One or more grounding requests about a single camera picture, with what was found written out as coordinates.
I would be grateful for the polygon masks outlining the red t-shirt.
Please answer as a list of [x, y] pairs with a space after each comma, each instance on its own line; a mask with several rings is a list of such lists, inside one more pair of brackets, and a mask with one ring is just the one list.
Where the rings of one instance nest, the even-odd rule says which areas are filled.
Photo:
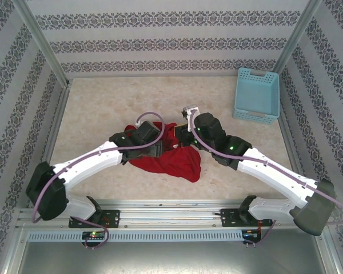
[[201, 176], [201, 157], [191, 146], [180, 146], [174, 135], [176, 126], [176, 123], [166, 124], [159, 143], [128, 162], [147, 172], [168, 174], [195, 183]]

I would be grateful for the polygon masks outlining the light blue plastic basket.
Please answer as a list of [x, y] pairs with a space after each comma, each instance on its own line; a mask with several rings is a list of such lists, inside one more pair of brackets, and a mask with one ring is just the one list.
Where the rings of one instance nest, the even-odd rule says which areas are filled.
[[272, 124], [280, 116], [280, 76], [275, 72], [240, 67], [233, 117]]

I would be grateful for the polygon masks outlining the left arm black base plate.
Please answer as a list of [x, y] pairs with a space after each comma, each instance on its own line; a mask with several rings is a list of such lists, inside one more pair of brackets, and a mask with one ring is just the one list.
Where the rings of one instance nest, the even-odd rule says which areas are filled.
[[[118, 228], [120, 220], [120, 211], [113, 210], [97, 210], [86, 221], [101, 225], [105, 228]], [[84, 223], [78, 219], [71, 217], [69, 219], [69, 228], [92, 228], [94, 225]]]

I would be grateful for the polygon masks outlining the aluminium table side rail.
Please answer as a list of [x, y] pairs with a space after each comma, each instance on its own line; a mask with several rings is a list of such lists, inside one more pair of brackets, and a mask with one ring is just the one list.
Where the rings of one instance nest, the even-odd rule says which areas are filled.
[[300, 160], [299, 160], [299, 154], [297, 153], [296, 147], [295, 147], [295, 140], [292, 138], [290, 125], [286, 117], [285, 107], [283, 105], [283, 98], [286, 94], [285, 86], [282, 80], [280, 79], [279, 83], [280, 88], [280, 99], [279, 99], [279, 108], [280, 108], [280, 117], [278, 118], [278, 124], [280, 126], [280, 130], [282, 133], [282, 137], [284, 140], [285, 148], [288, 153], [288, 159], [290, 161], [290, 167], [294, 173], [296, 173], [297, 179], [300, 179], [301, 188], [306, 187], [308, 183], [308, 179], [306, 179], [306, 175], [304, 174], [304, 170], [302, 169]]
[[35, 108], [25, 143], [26, 157], [22, 159], [22, 192], [18, 204], [20, 207], [33, 207], [25, 189], [36, 165], [46, 160], [49, 162], [53, 157], [70, 87], [71, 82], [68, 82], [63, 87], [56, 84], [51, 90], [46, 89]]

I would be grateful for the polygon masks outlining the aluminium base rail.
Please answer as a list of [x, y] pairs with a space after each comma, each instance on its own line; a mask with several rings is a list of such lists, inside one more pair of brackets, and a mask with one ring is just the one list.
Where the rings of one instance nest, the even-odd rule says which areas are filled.
[[[239, 208], [241, 200], [102, 200], [96, 201], [103, 210], [119, 210], [118, 228], [110, 229], [210, 229], [256, 227], [223, 227], [217, 214], [223, 208]], [[294, 205], [281, 199], [257, 198], [250, 205], [252, 215], [259, 220], [271, 219], [273, 224], [293, 228], [293, 218], [289, 212]], [[68, 229], [70, 217], [32, 222], [32, 210], [21, 209], [16, 228]]]

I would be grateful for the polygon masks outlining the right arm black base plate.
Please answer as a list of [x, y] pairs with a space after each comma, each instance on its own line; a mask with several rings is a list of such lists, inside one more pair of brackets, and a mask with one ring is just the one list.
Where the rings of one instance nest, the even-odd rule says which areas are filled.
[[258, 220], [248, 211], [237, 208], [223, 208], [220, 210], [221, 223], [223, 227], [270, 227], [271, 219]]

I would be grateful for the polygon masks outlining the aluminium frame post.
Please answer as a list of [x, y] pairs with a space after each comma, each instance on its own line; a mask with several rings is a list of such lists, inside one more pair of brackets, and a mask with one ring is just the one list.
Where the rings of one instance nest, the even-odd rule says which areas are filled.
[[44, 54], [51, 69], [55, 73], [55, 76], [57, 77], [61, 85], [67, 86], [69, 84], [69, 80], [60, 62], [55, 56], [55, 53], [53, 49], [51, 48], [49, 41], [46, 39], [39, 23], [37, 22], [36, 17], [31, 12], [29, 5], [27, 4], [27, 1], [26, 0], [11, 0], [11, 1], [14, 4], [15, 9], [18, 11], [21, 18], [23, 19], [25, 25], [29, 29], [39, 49]]
[[290, 59], [292, 52], [298, 45], [302, 35], [305, 32], [305, 29], [307, 28], [309, 22], [319, 8], [321, 2], [322, 0], [308, 0], [307, 5], [305, 6], [297, 24], [295, 25], [289, 39], [287, 40], [282, 53], [276, 61], [273, 72], [280, 74], [283, 71], [285, 65]]

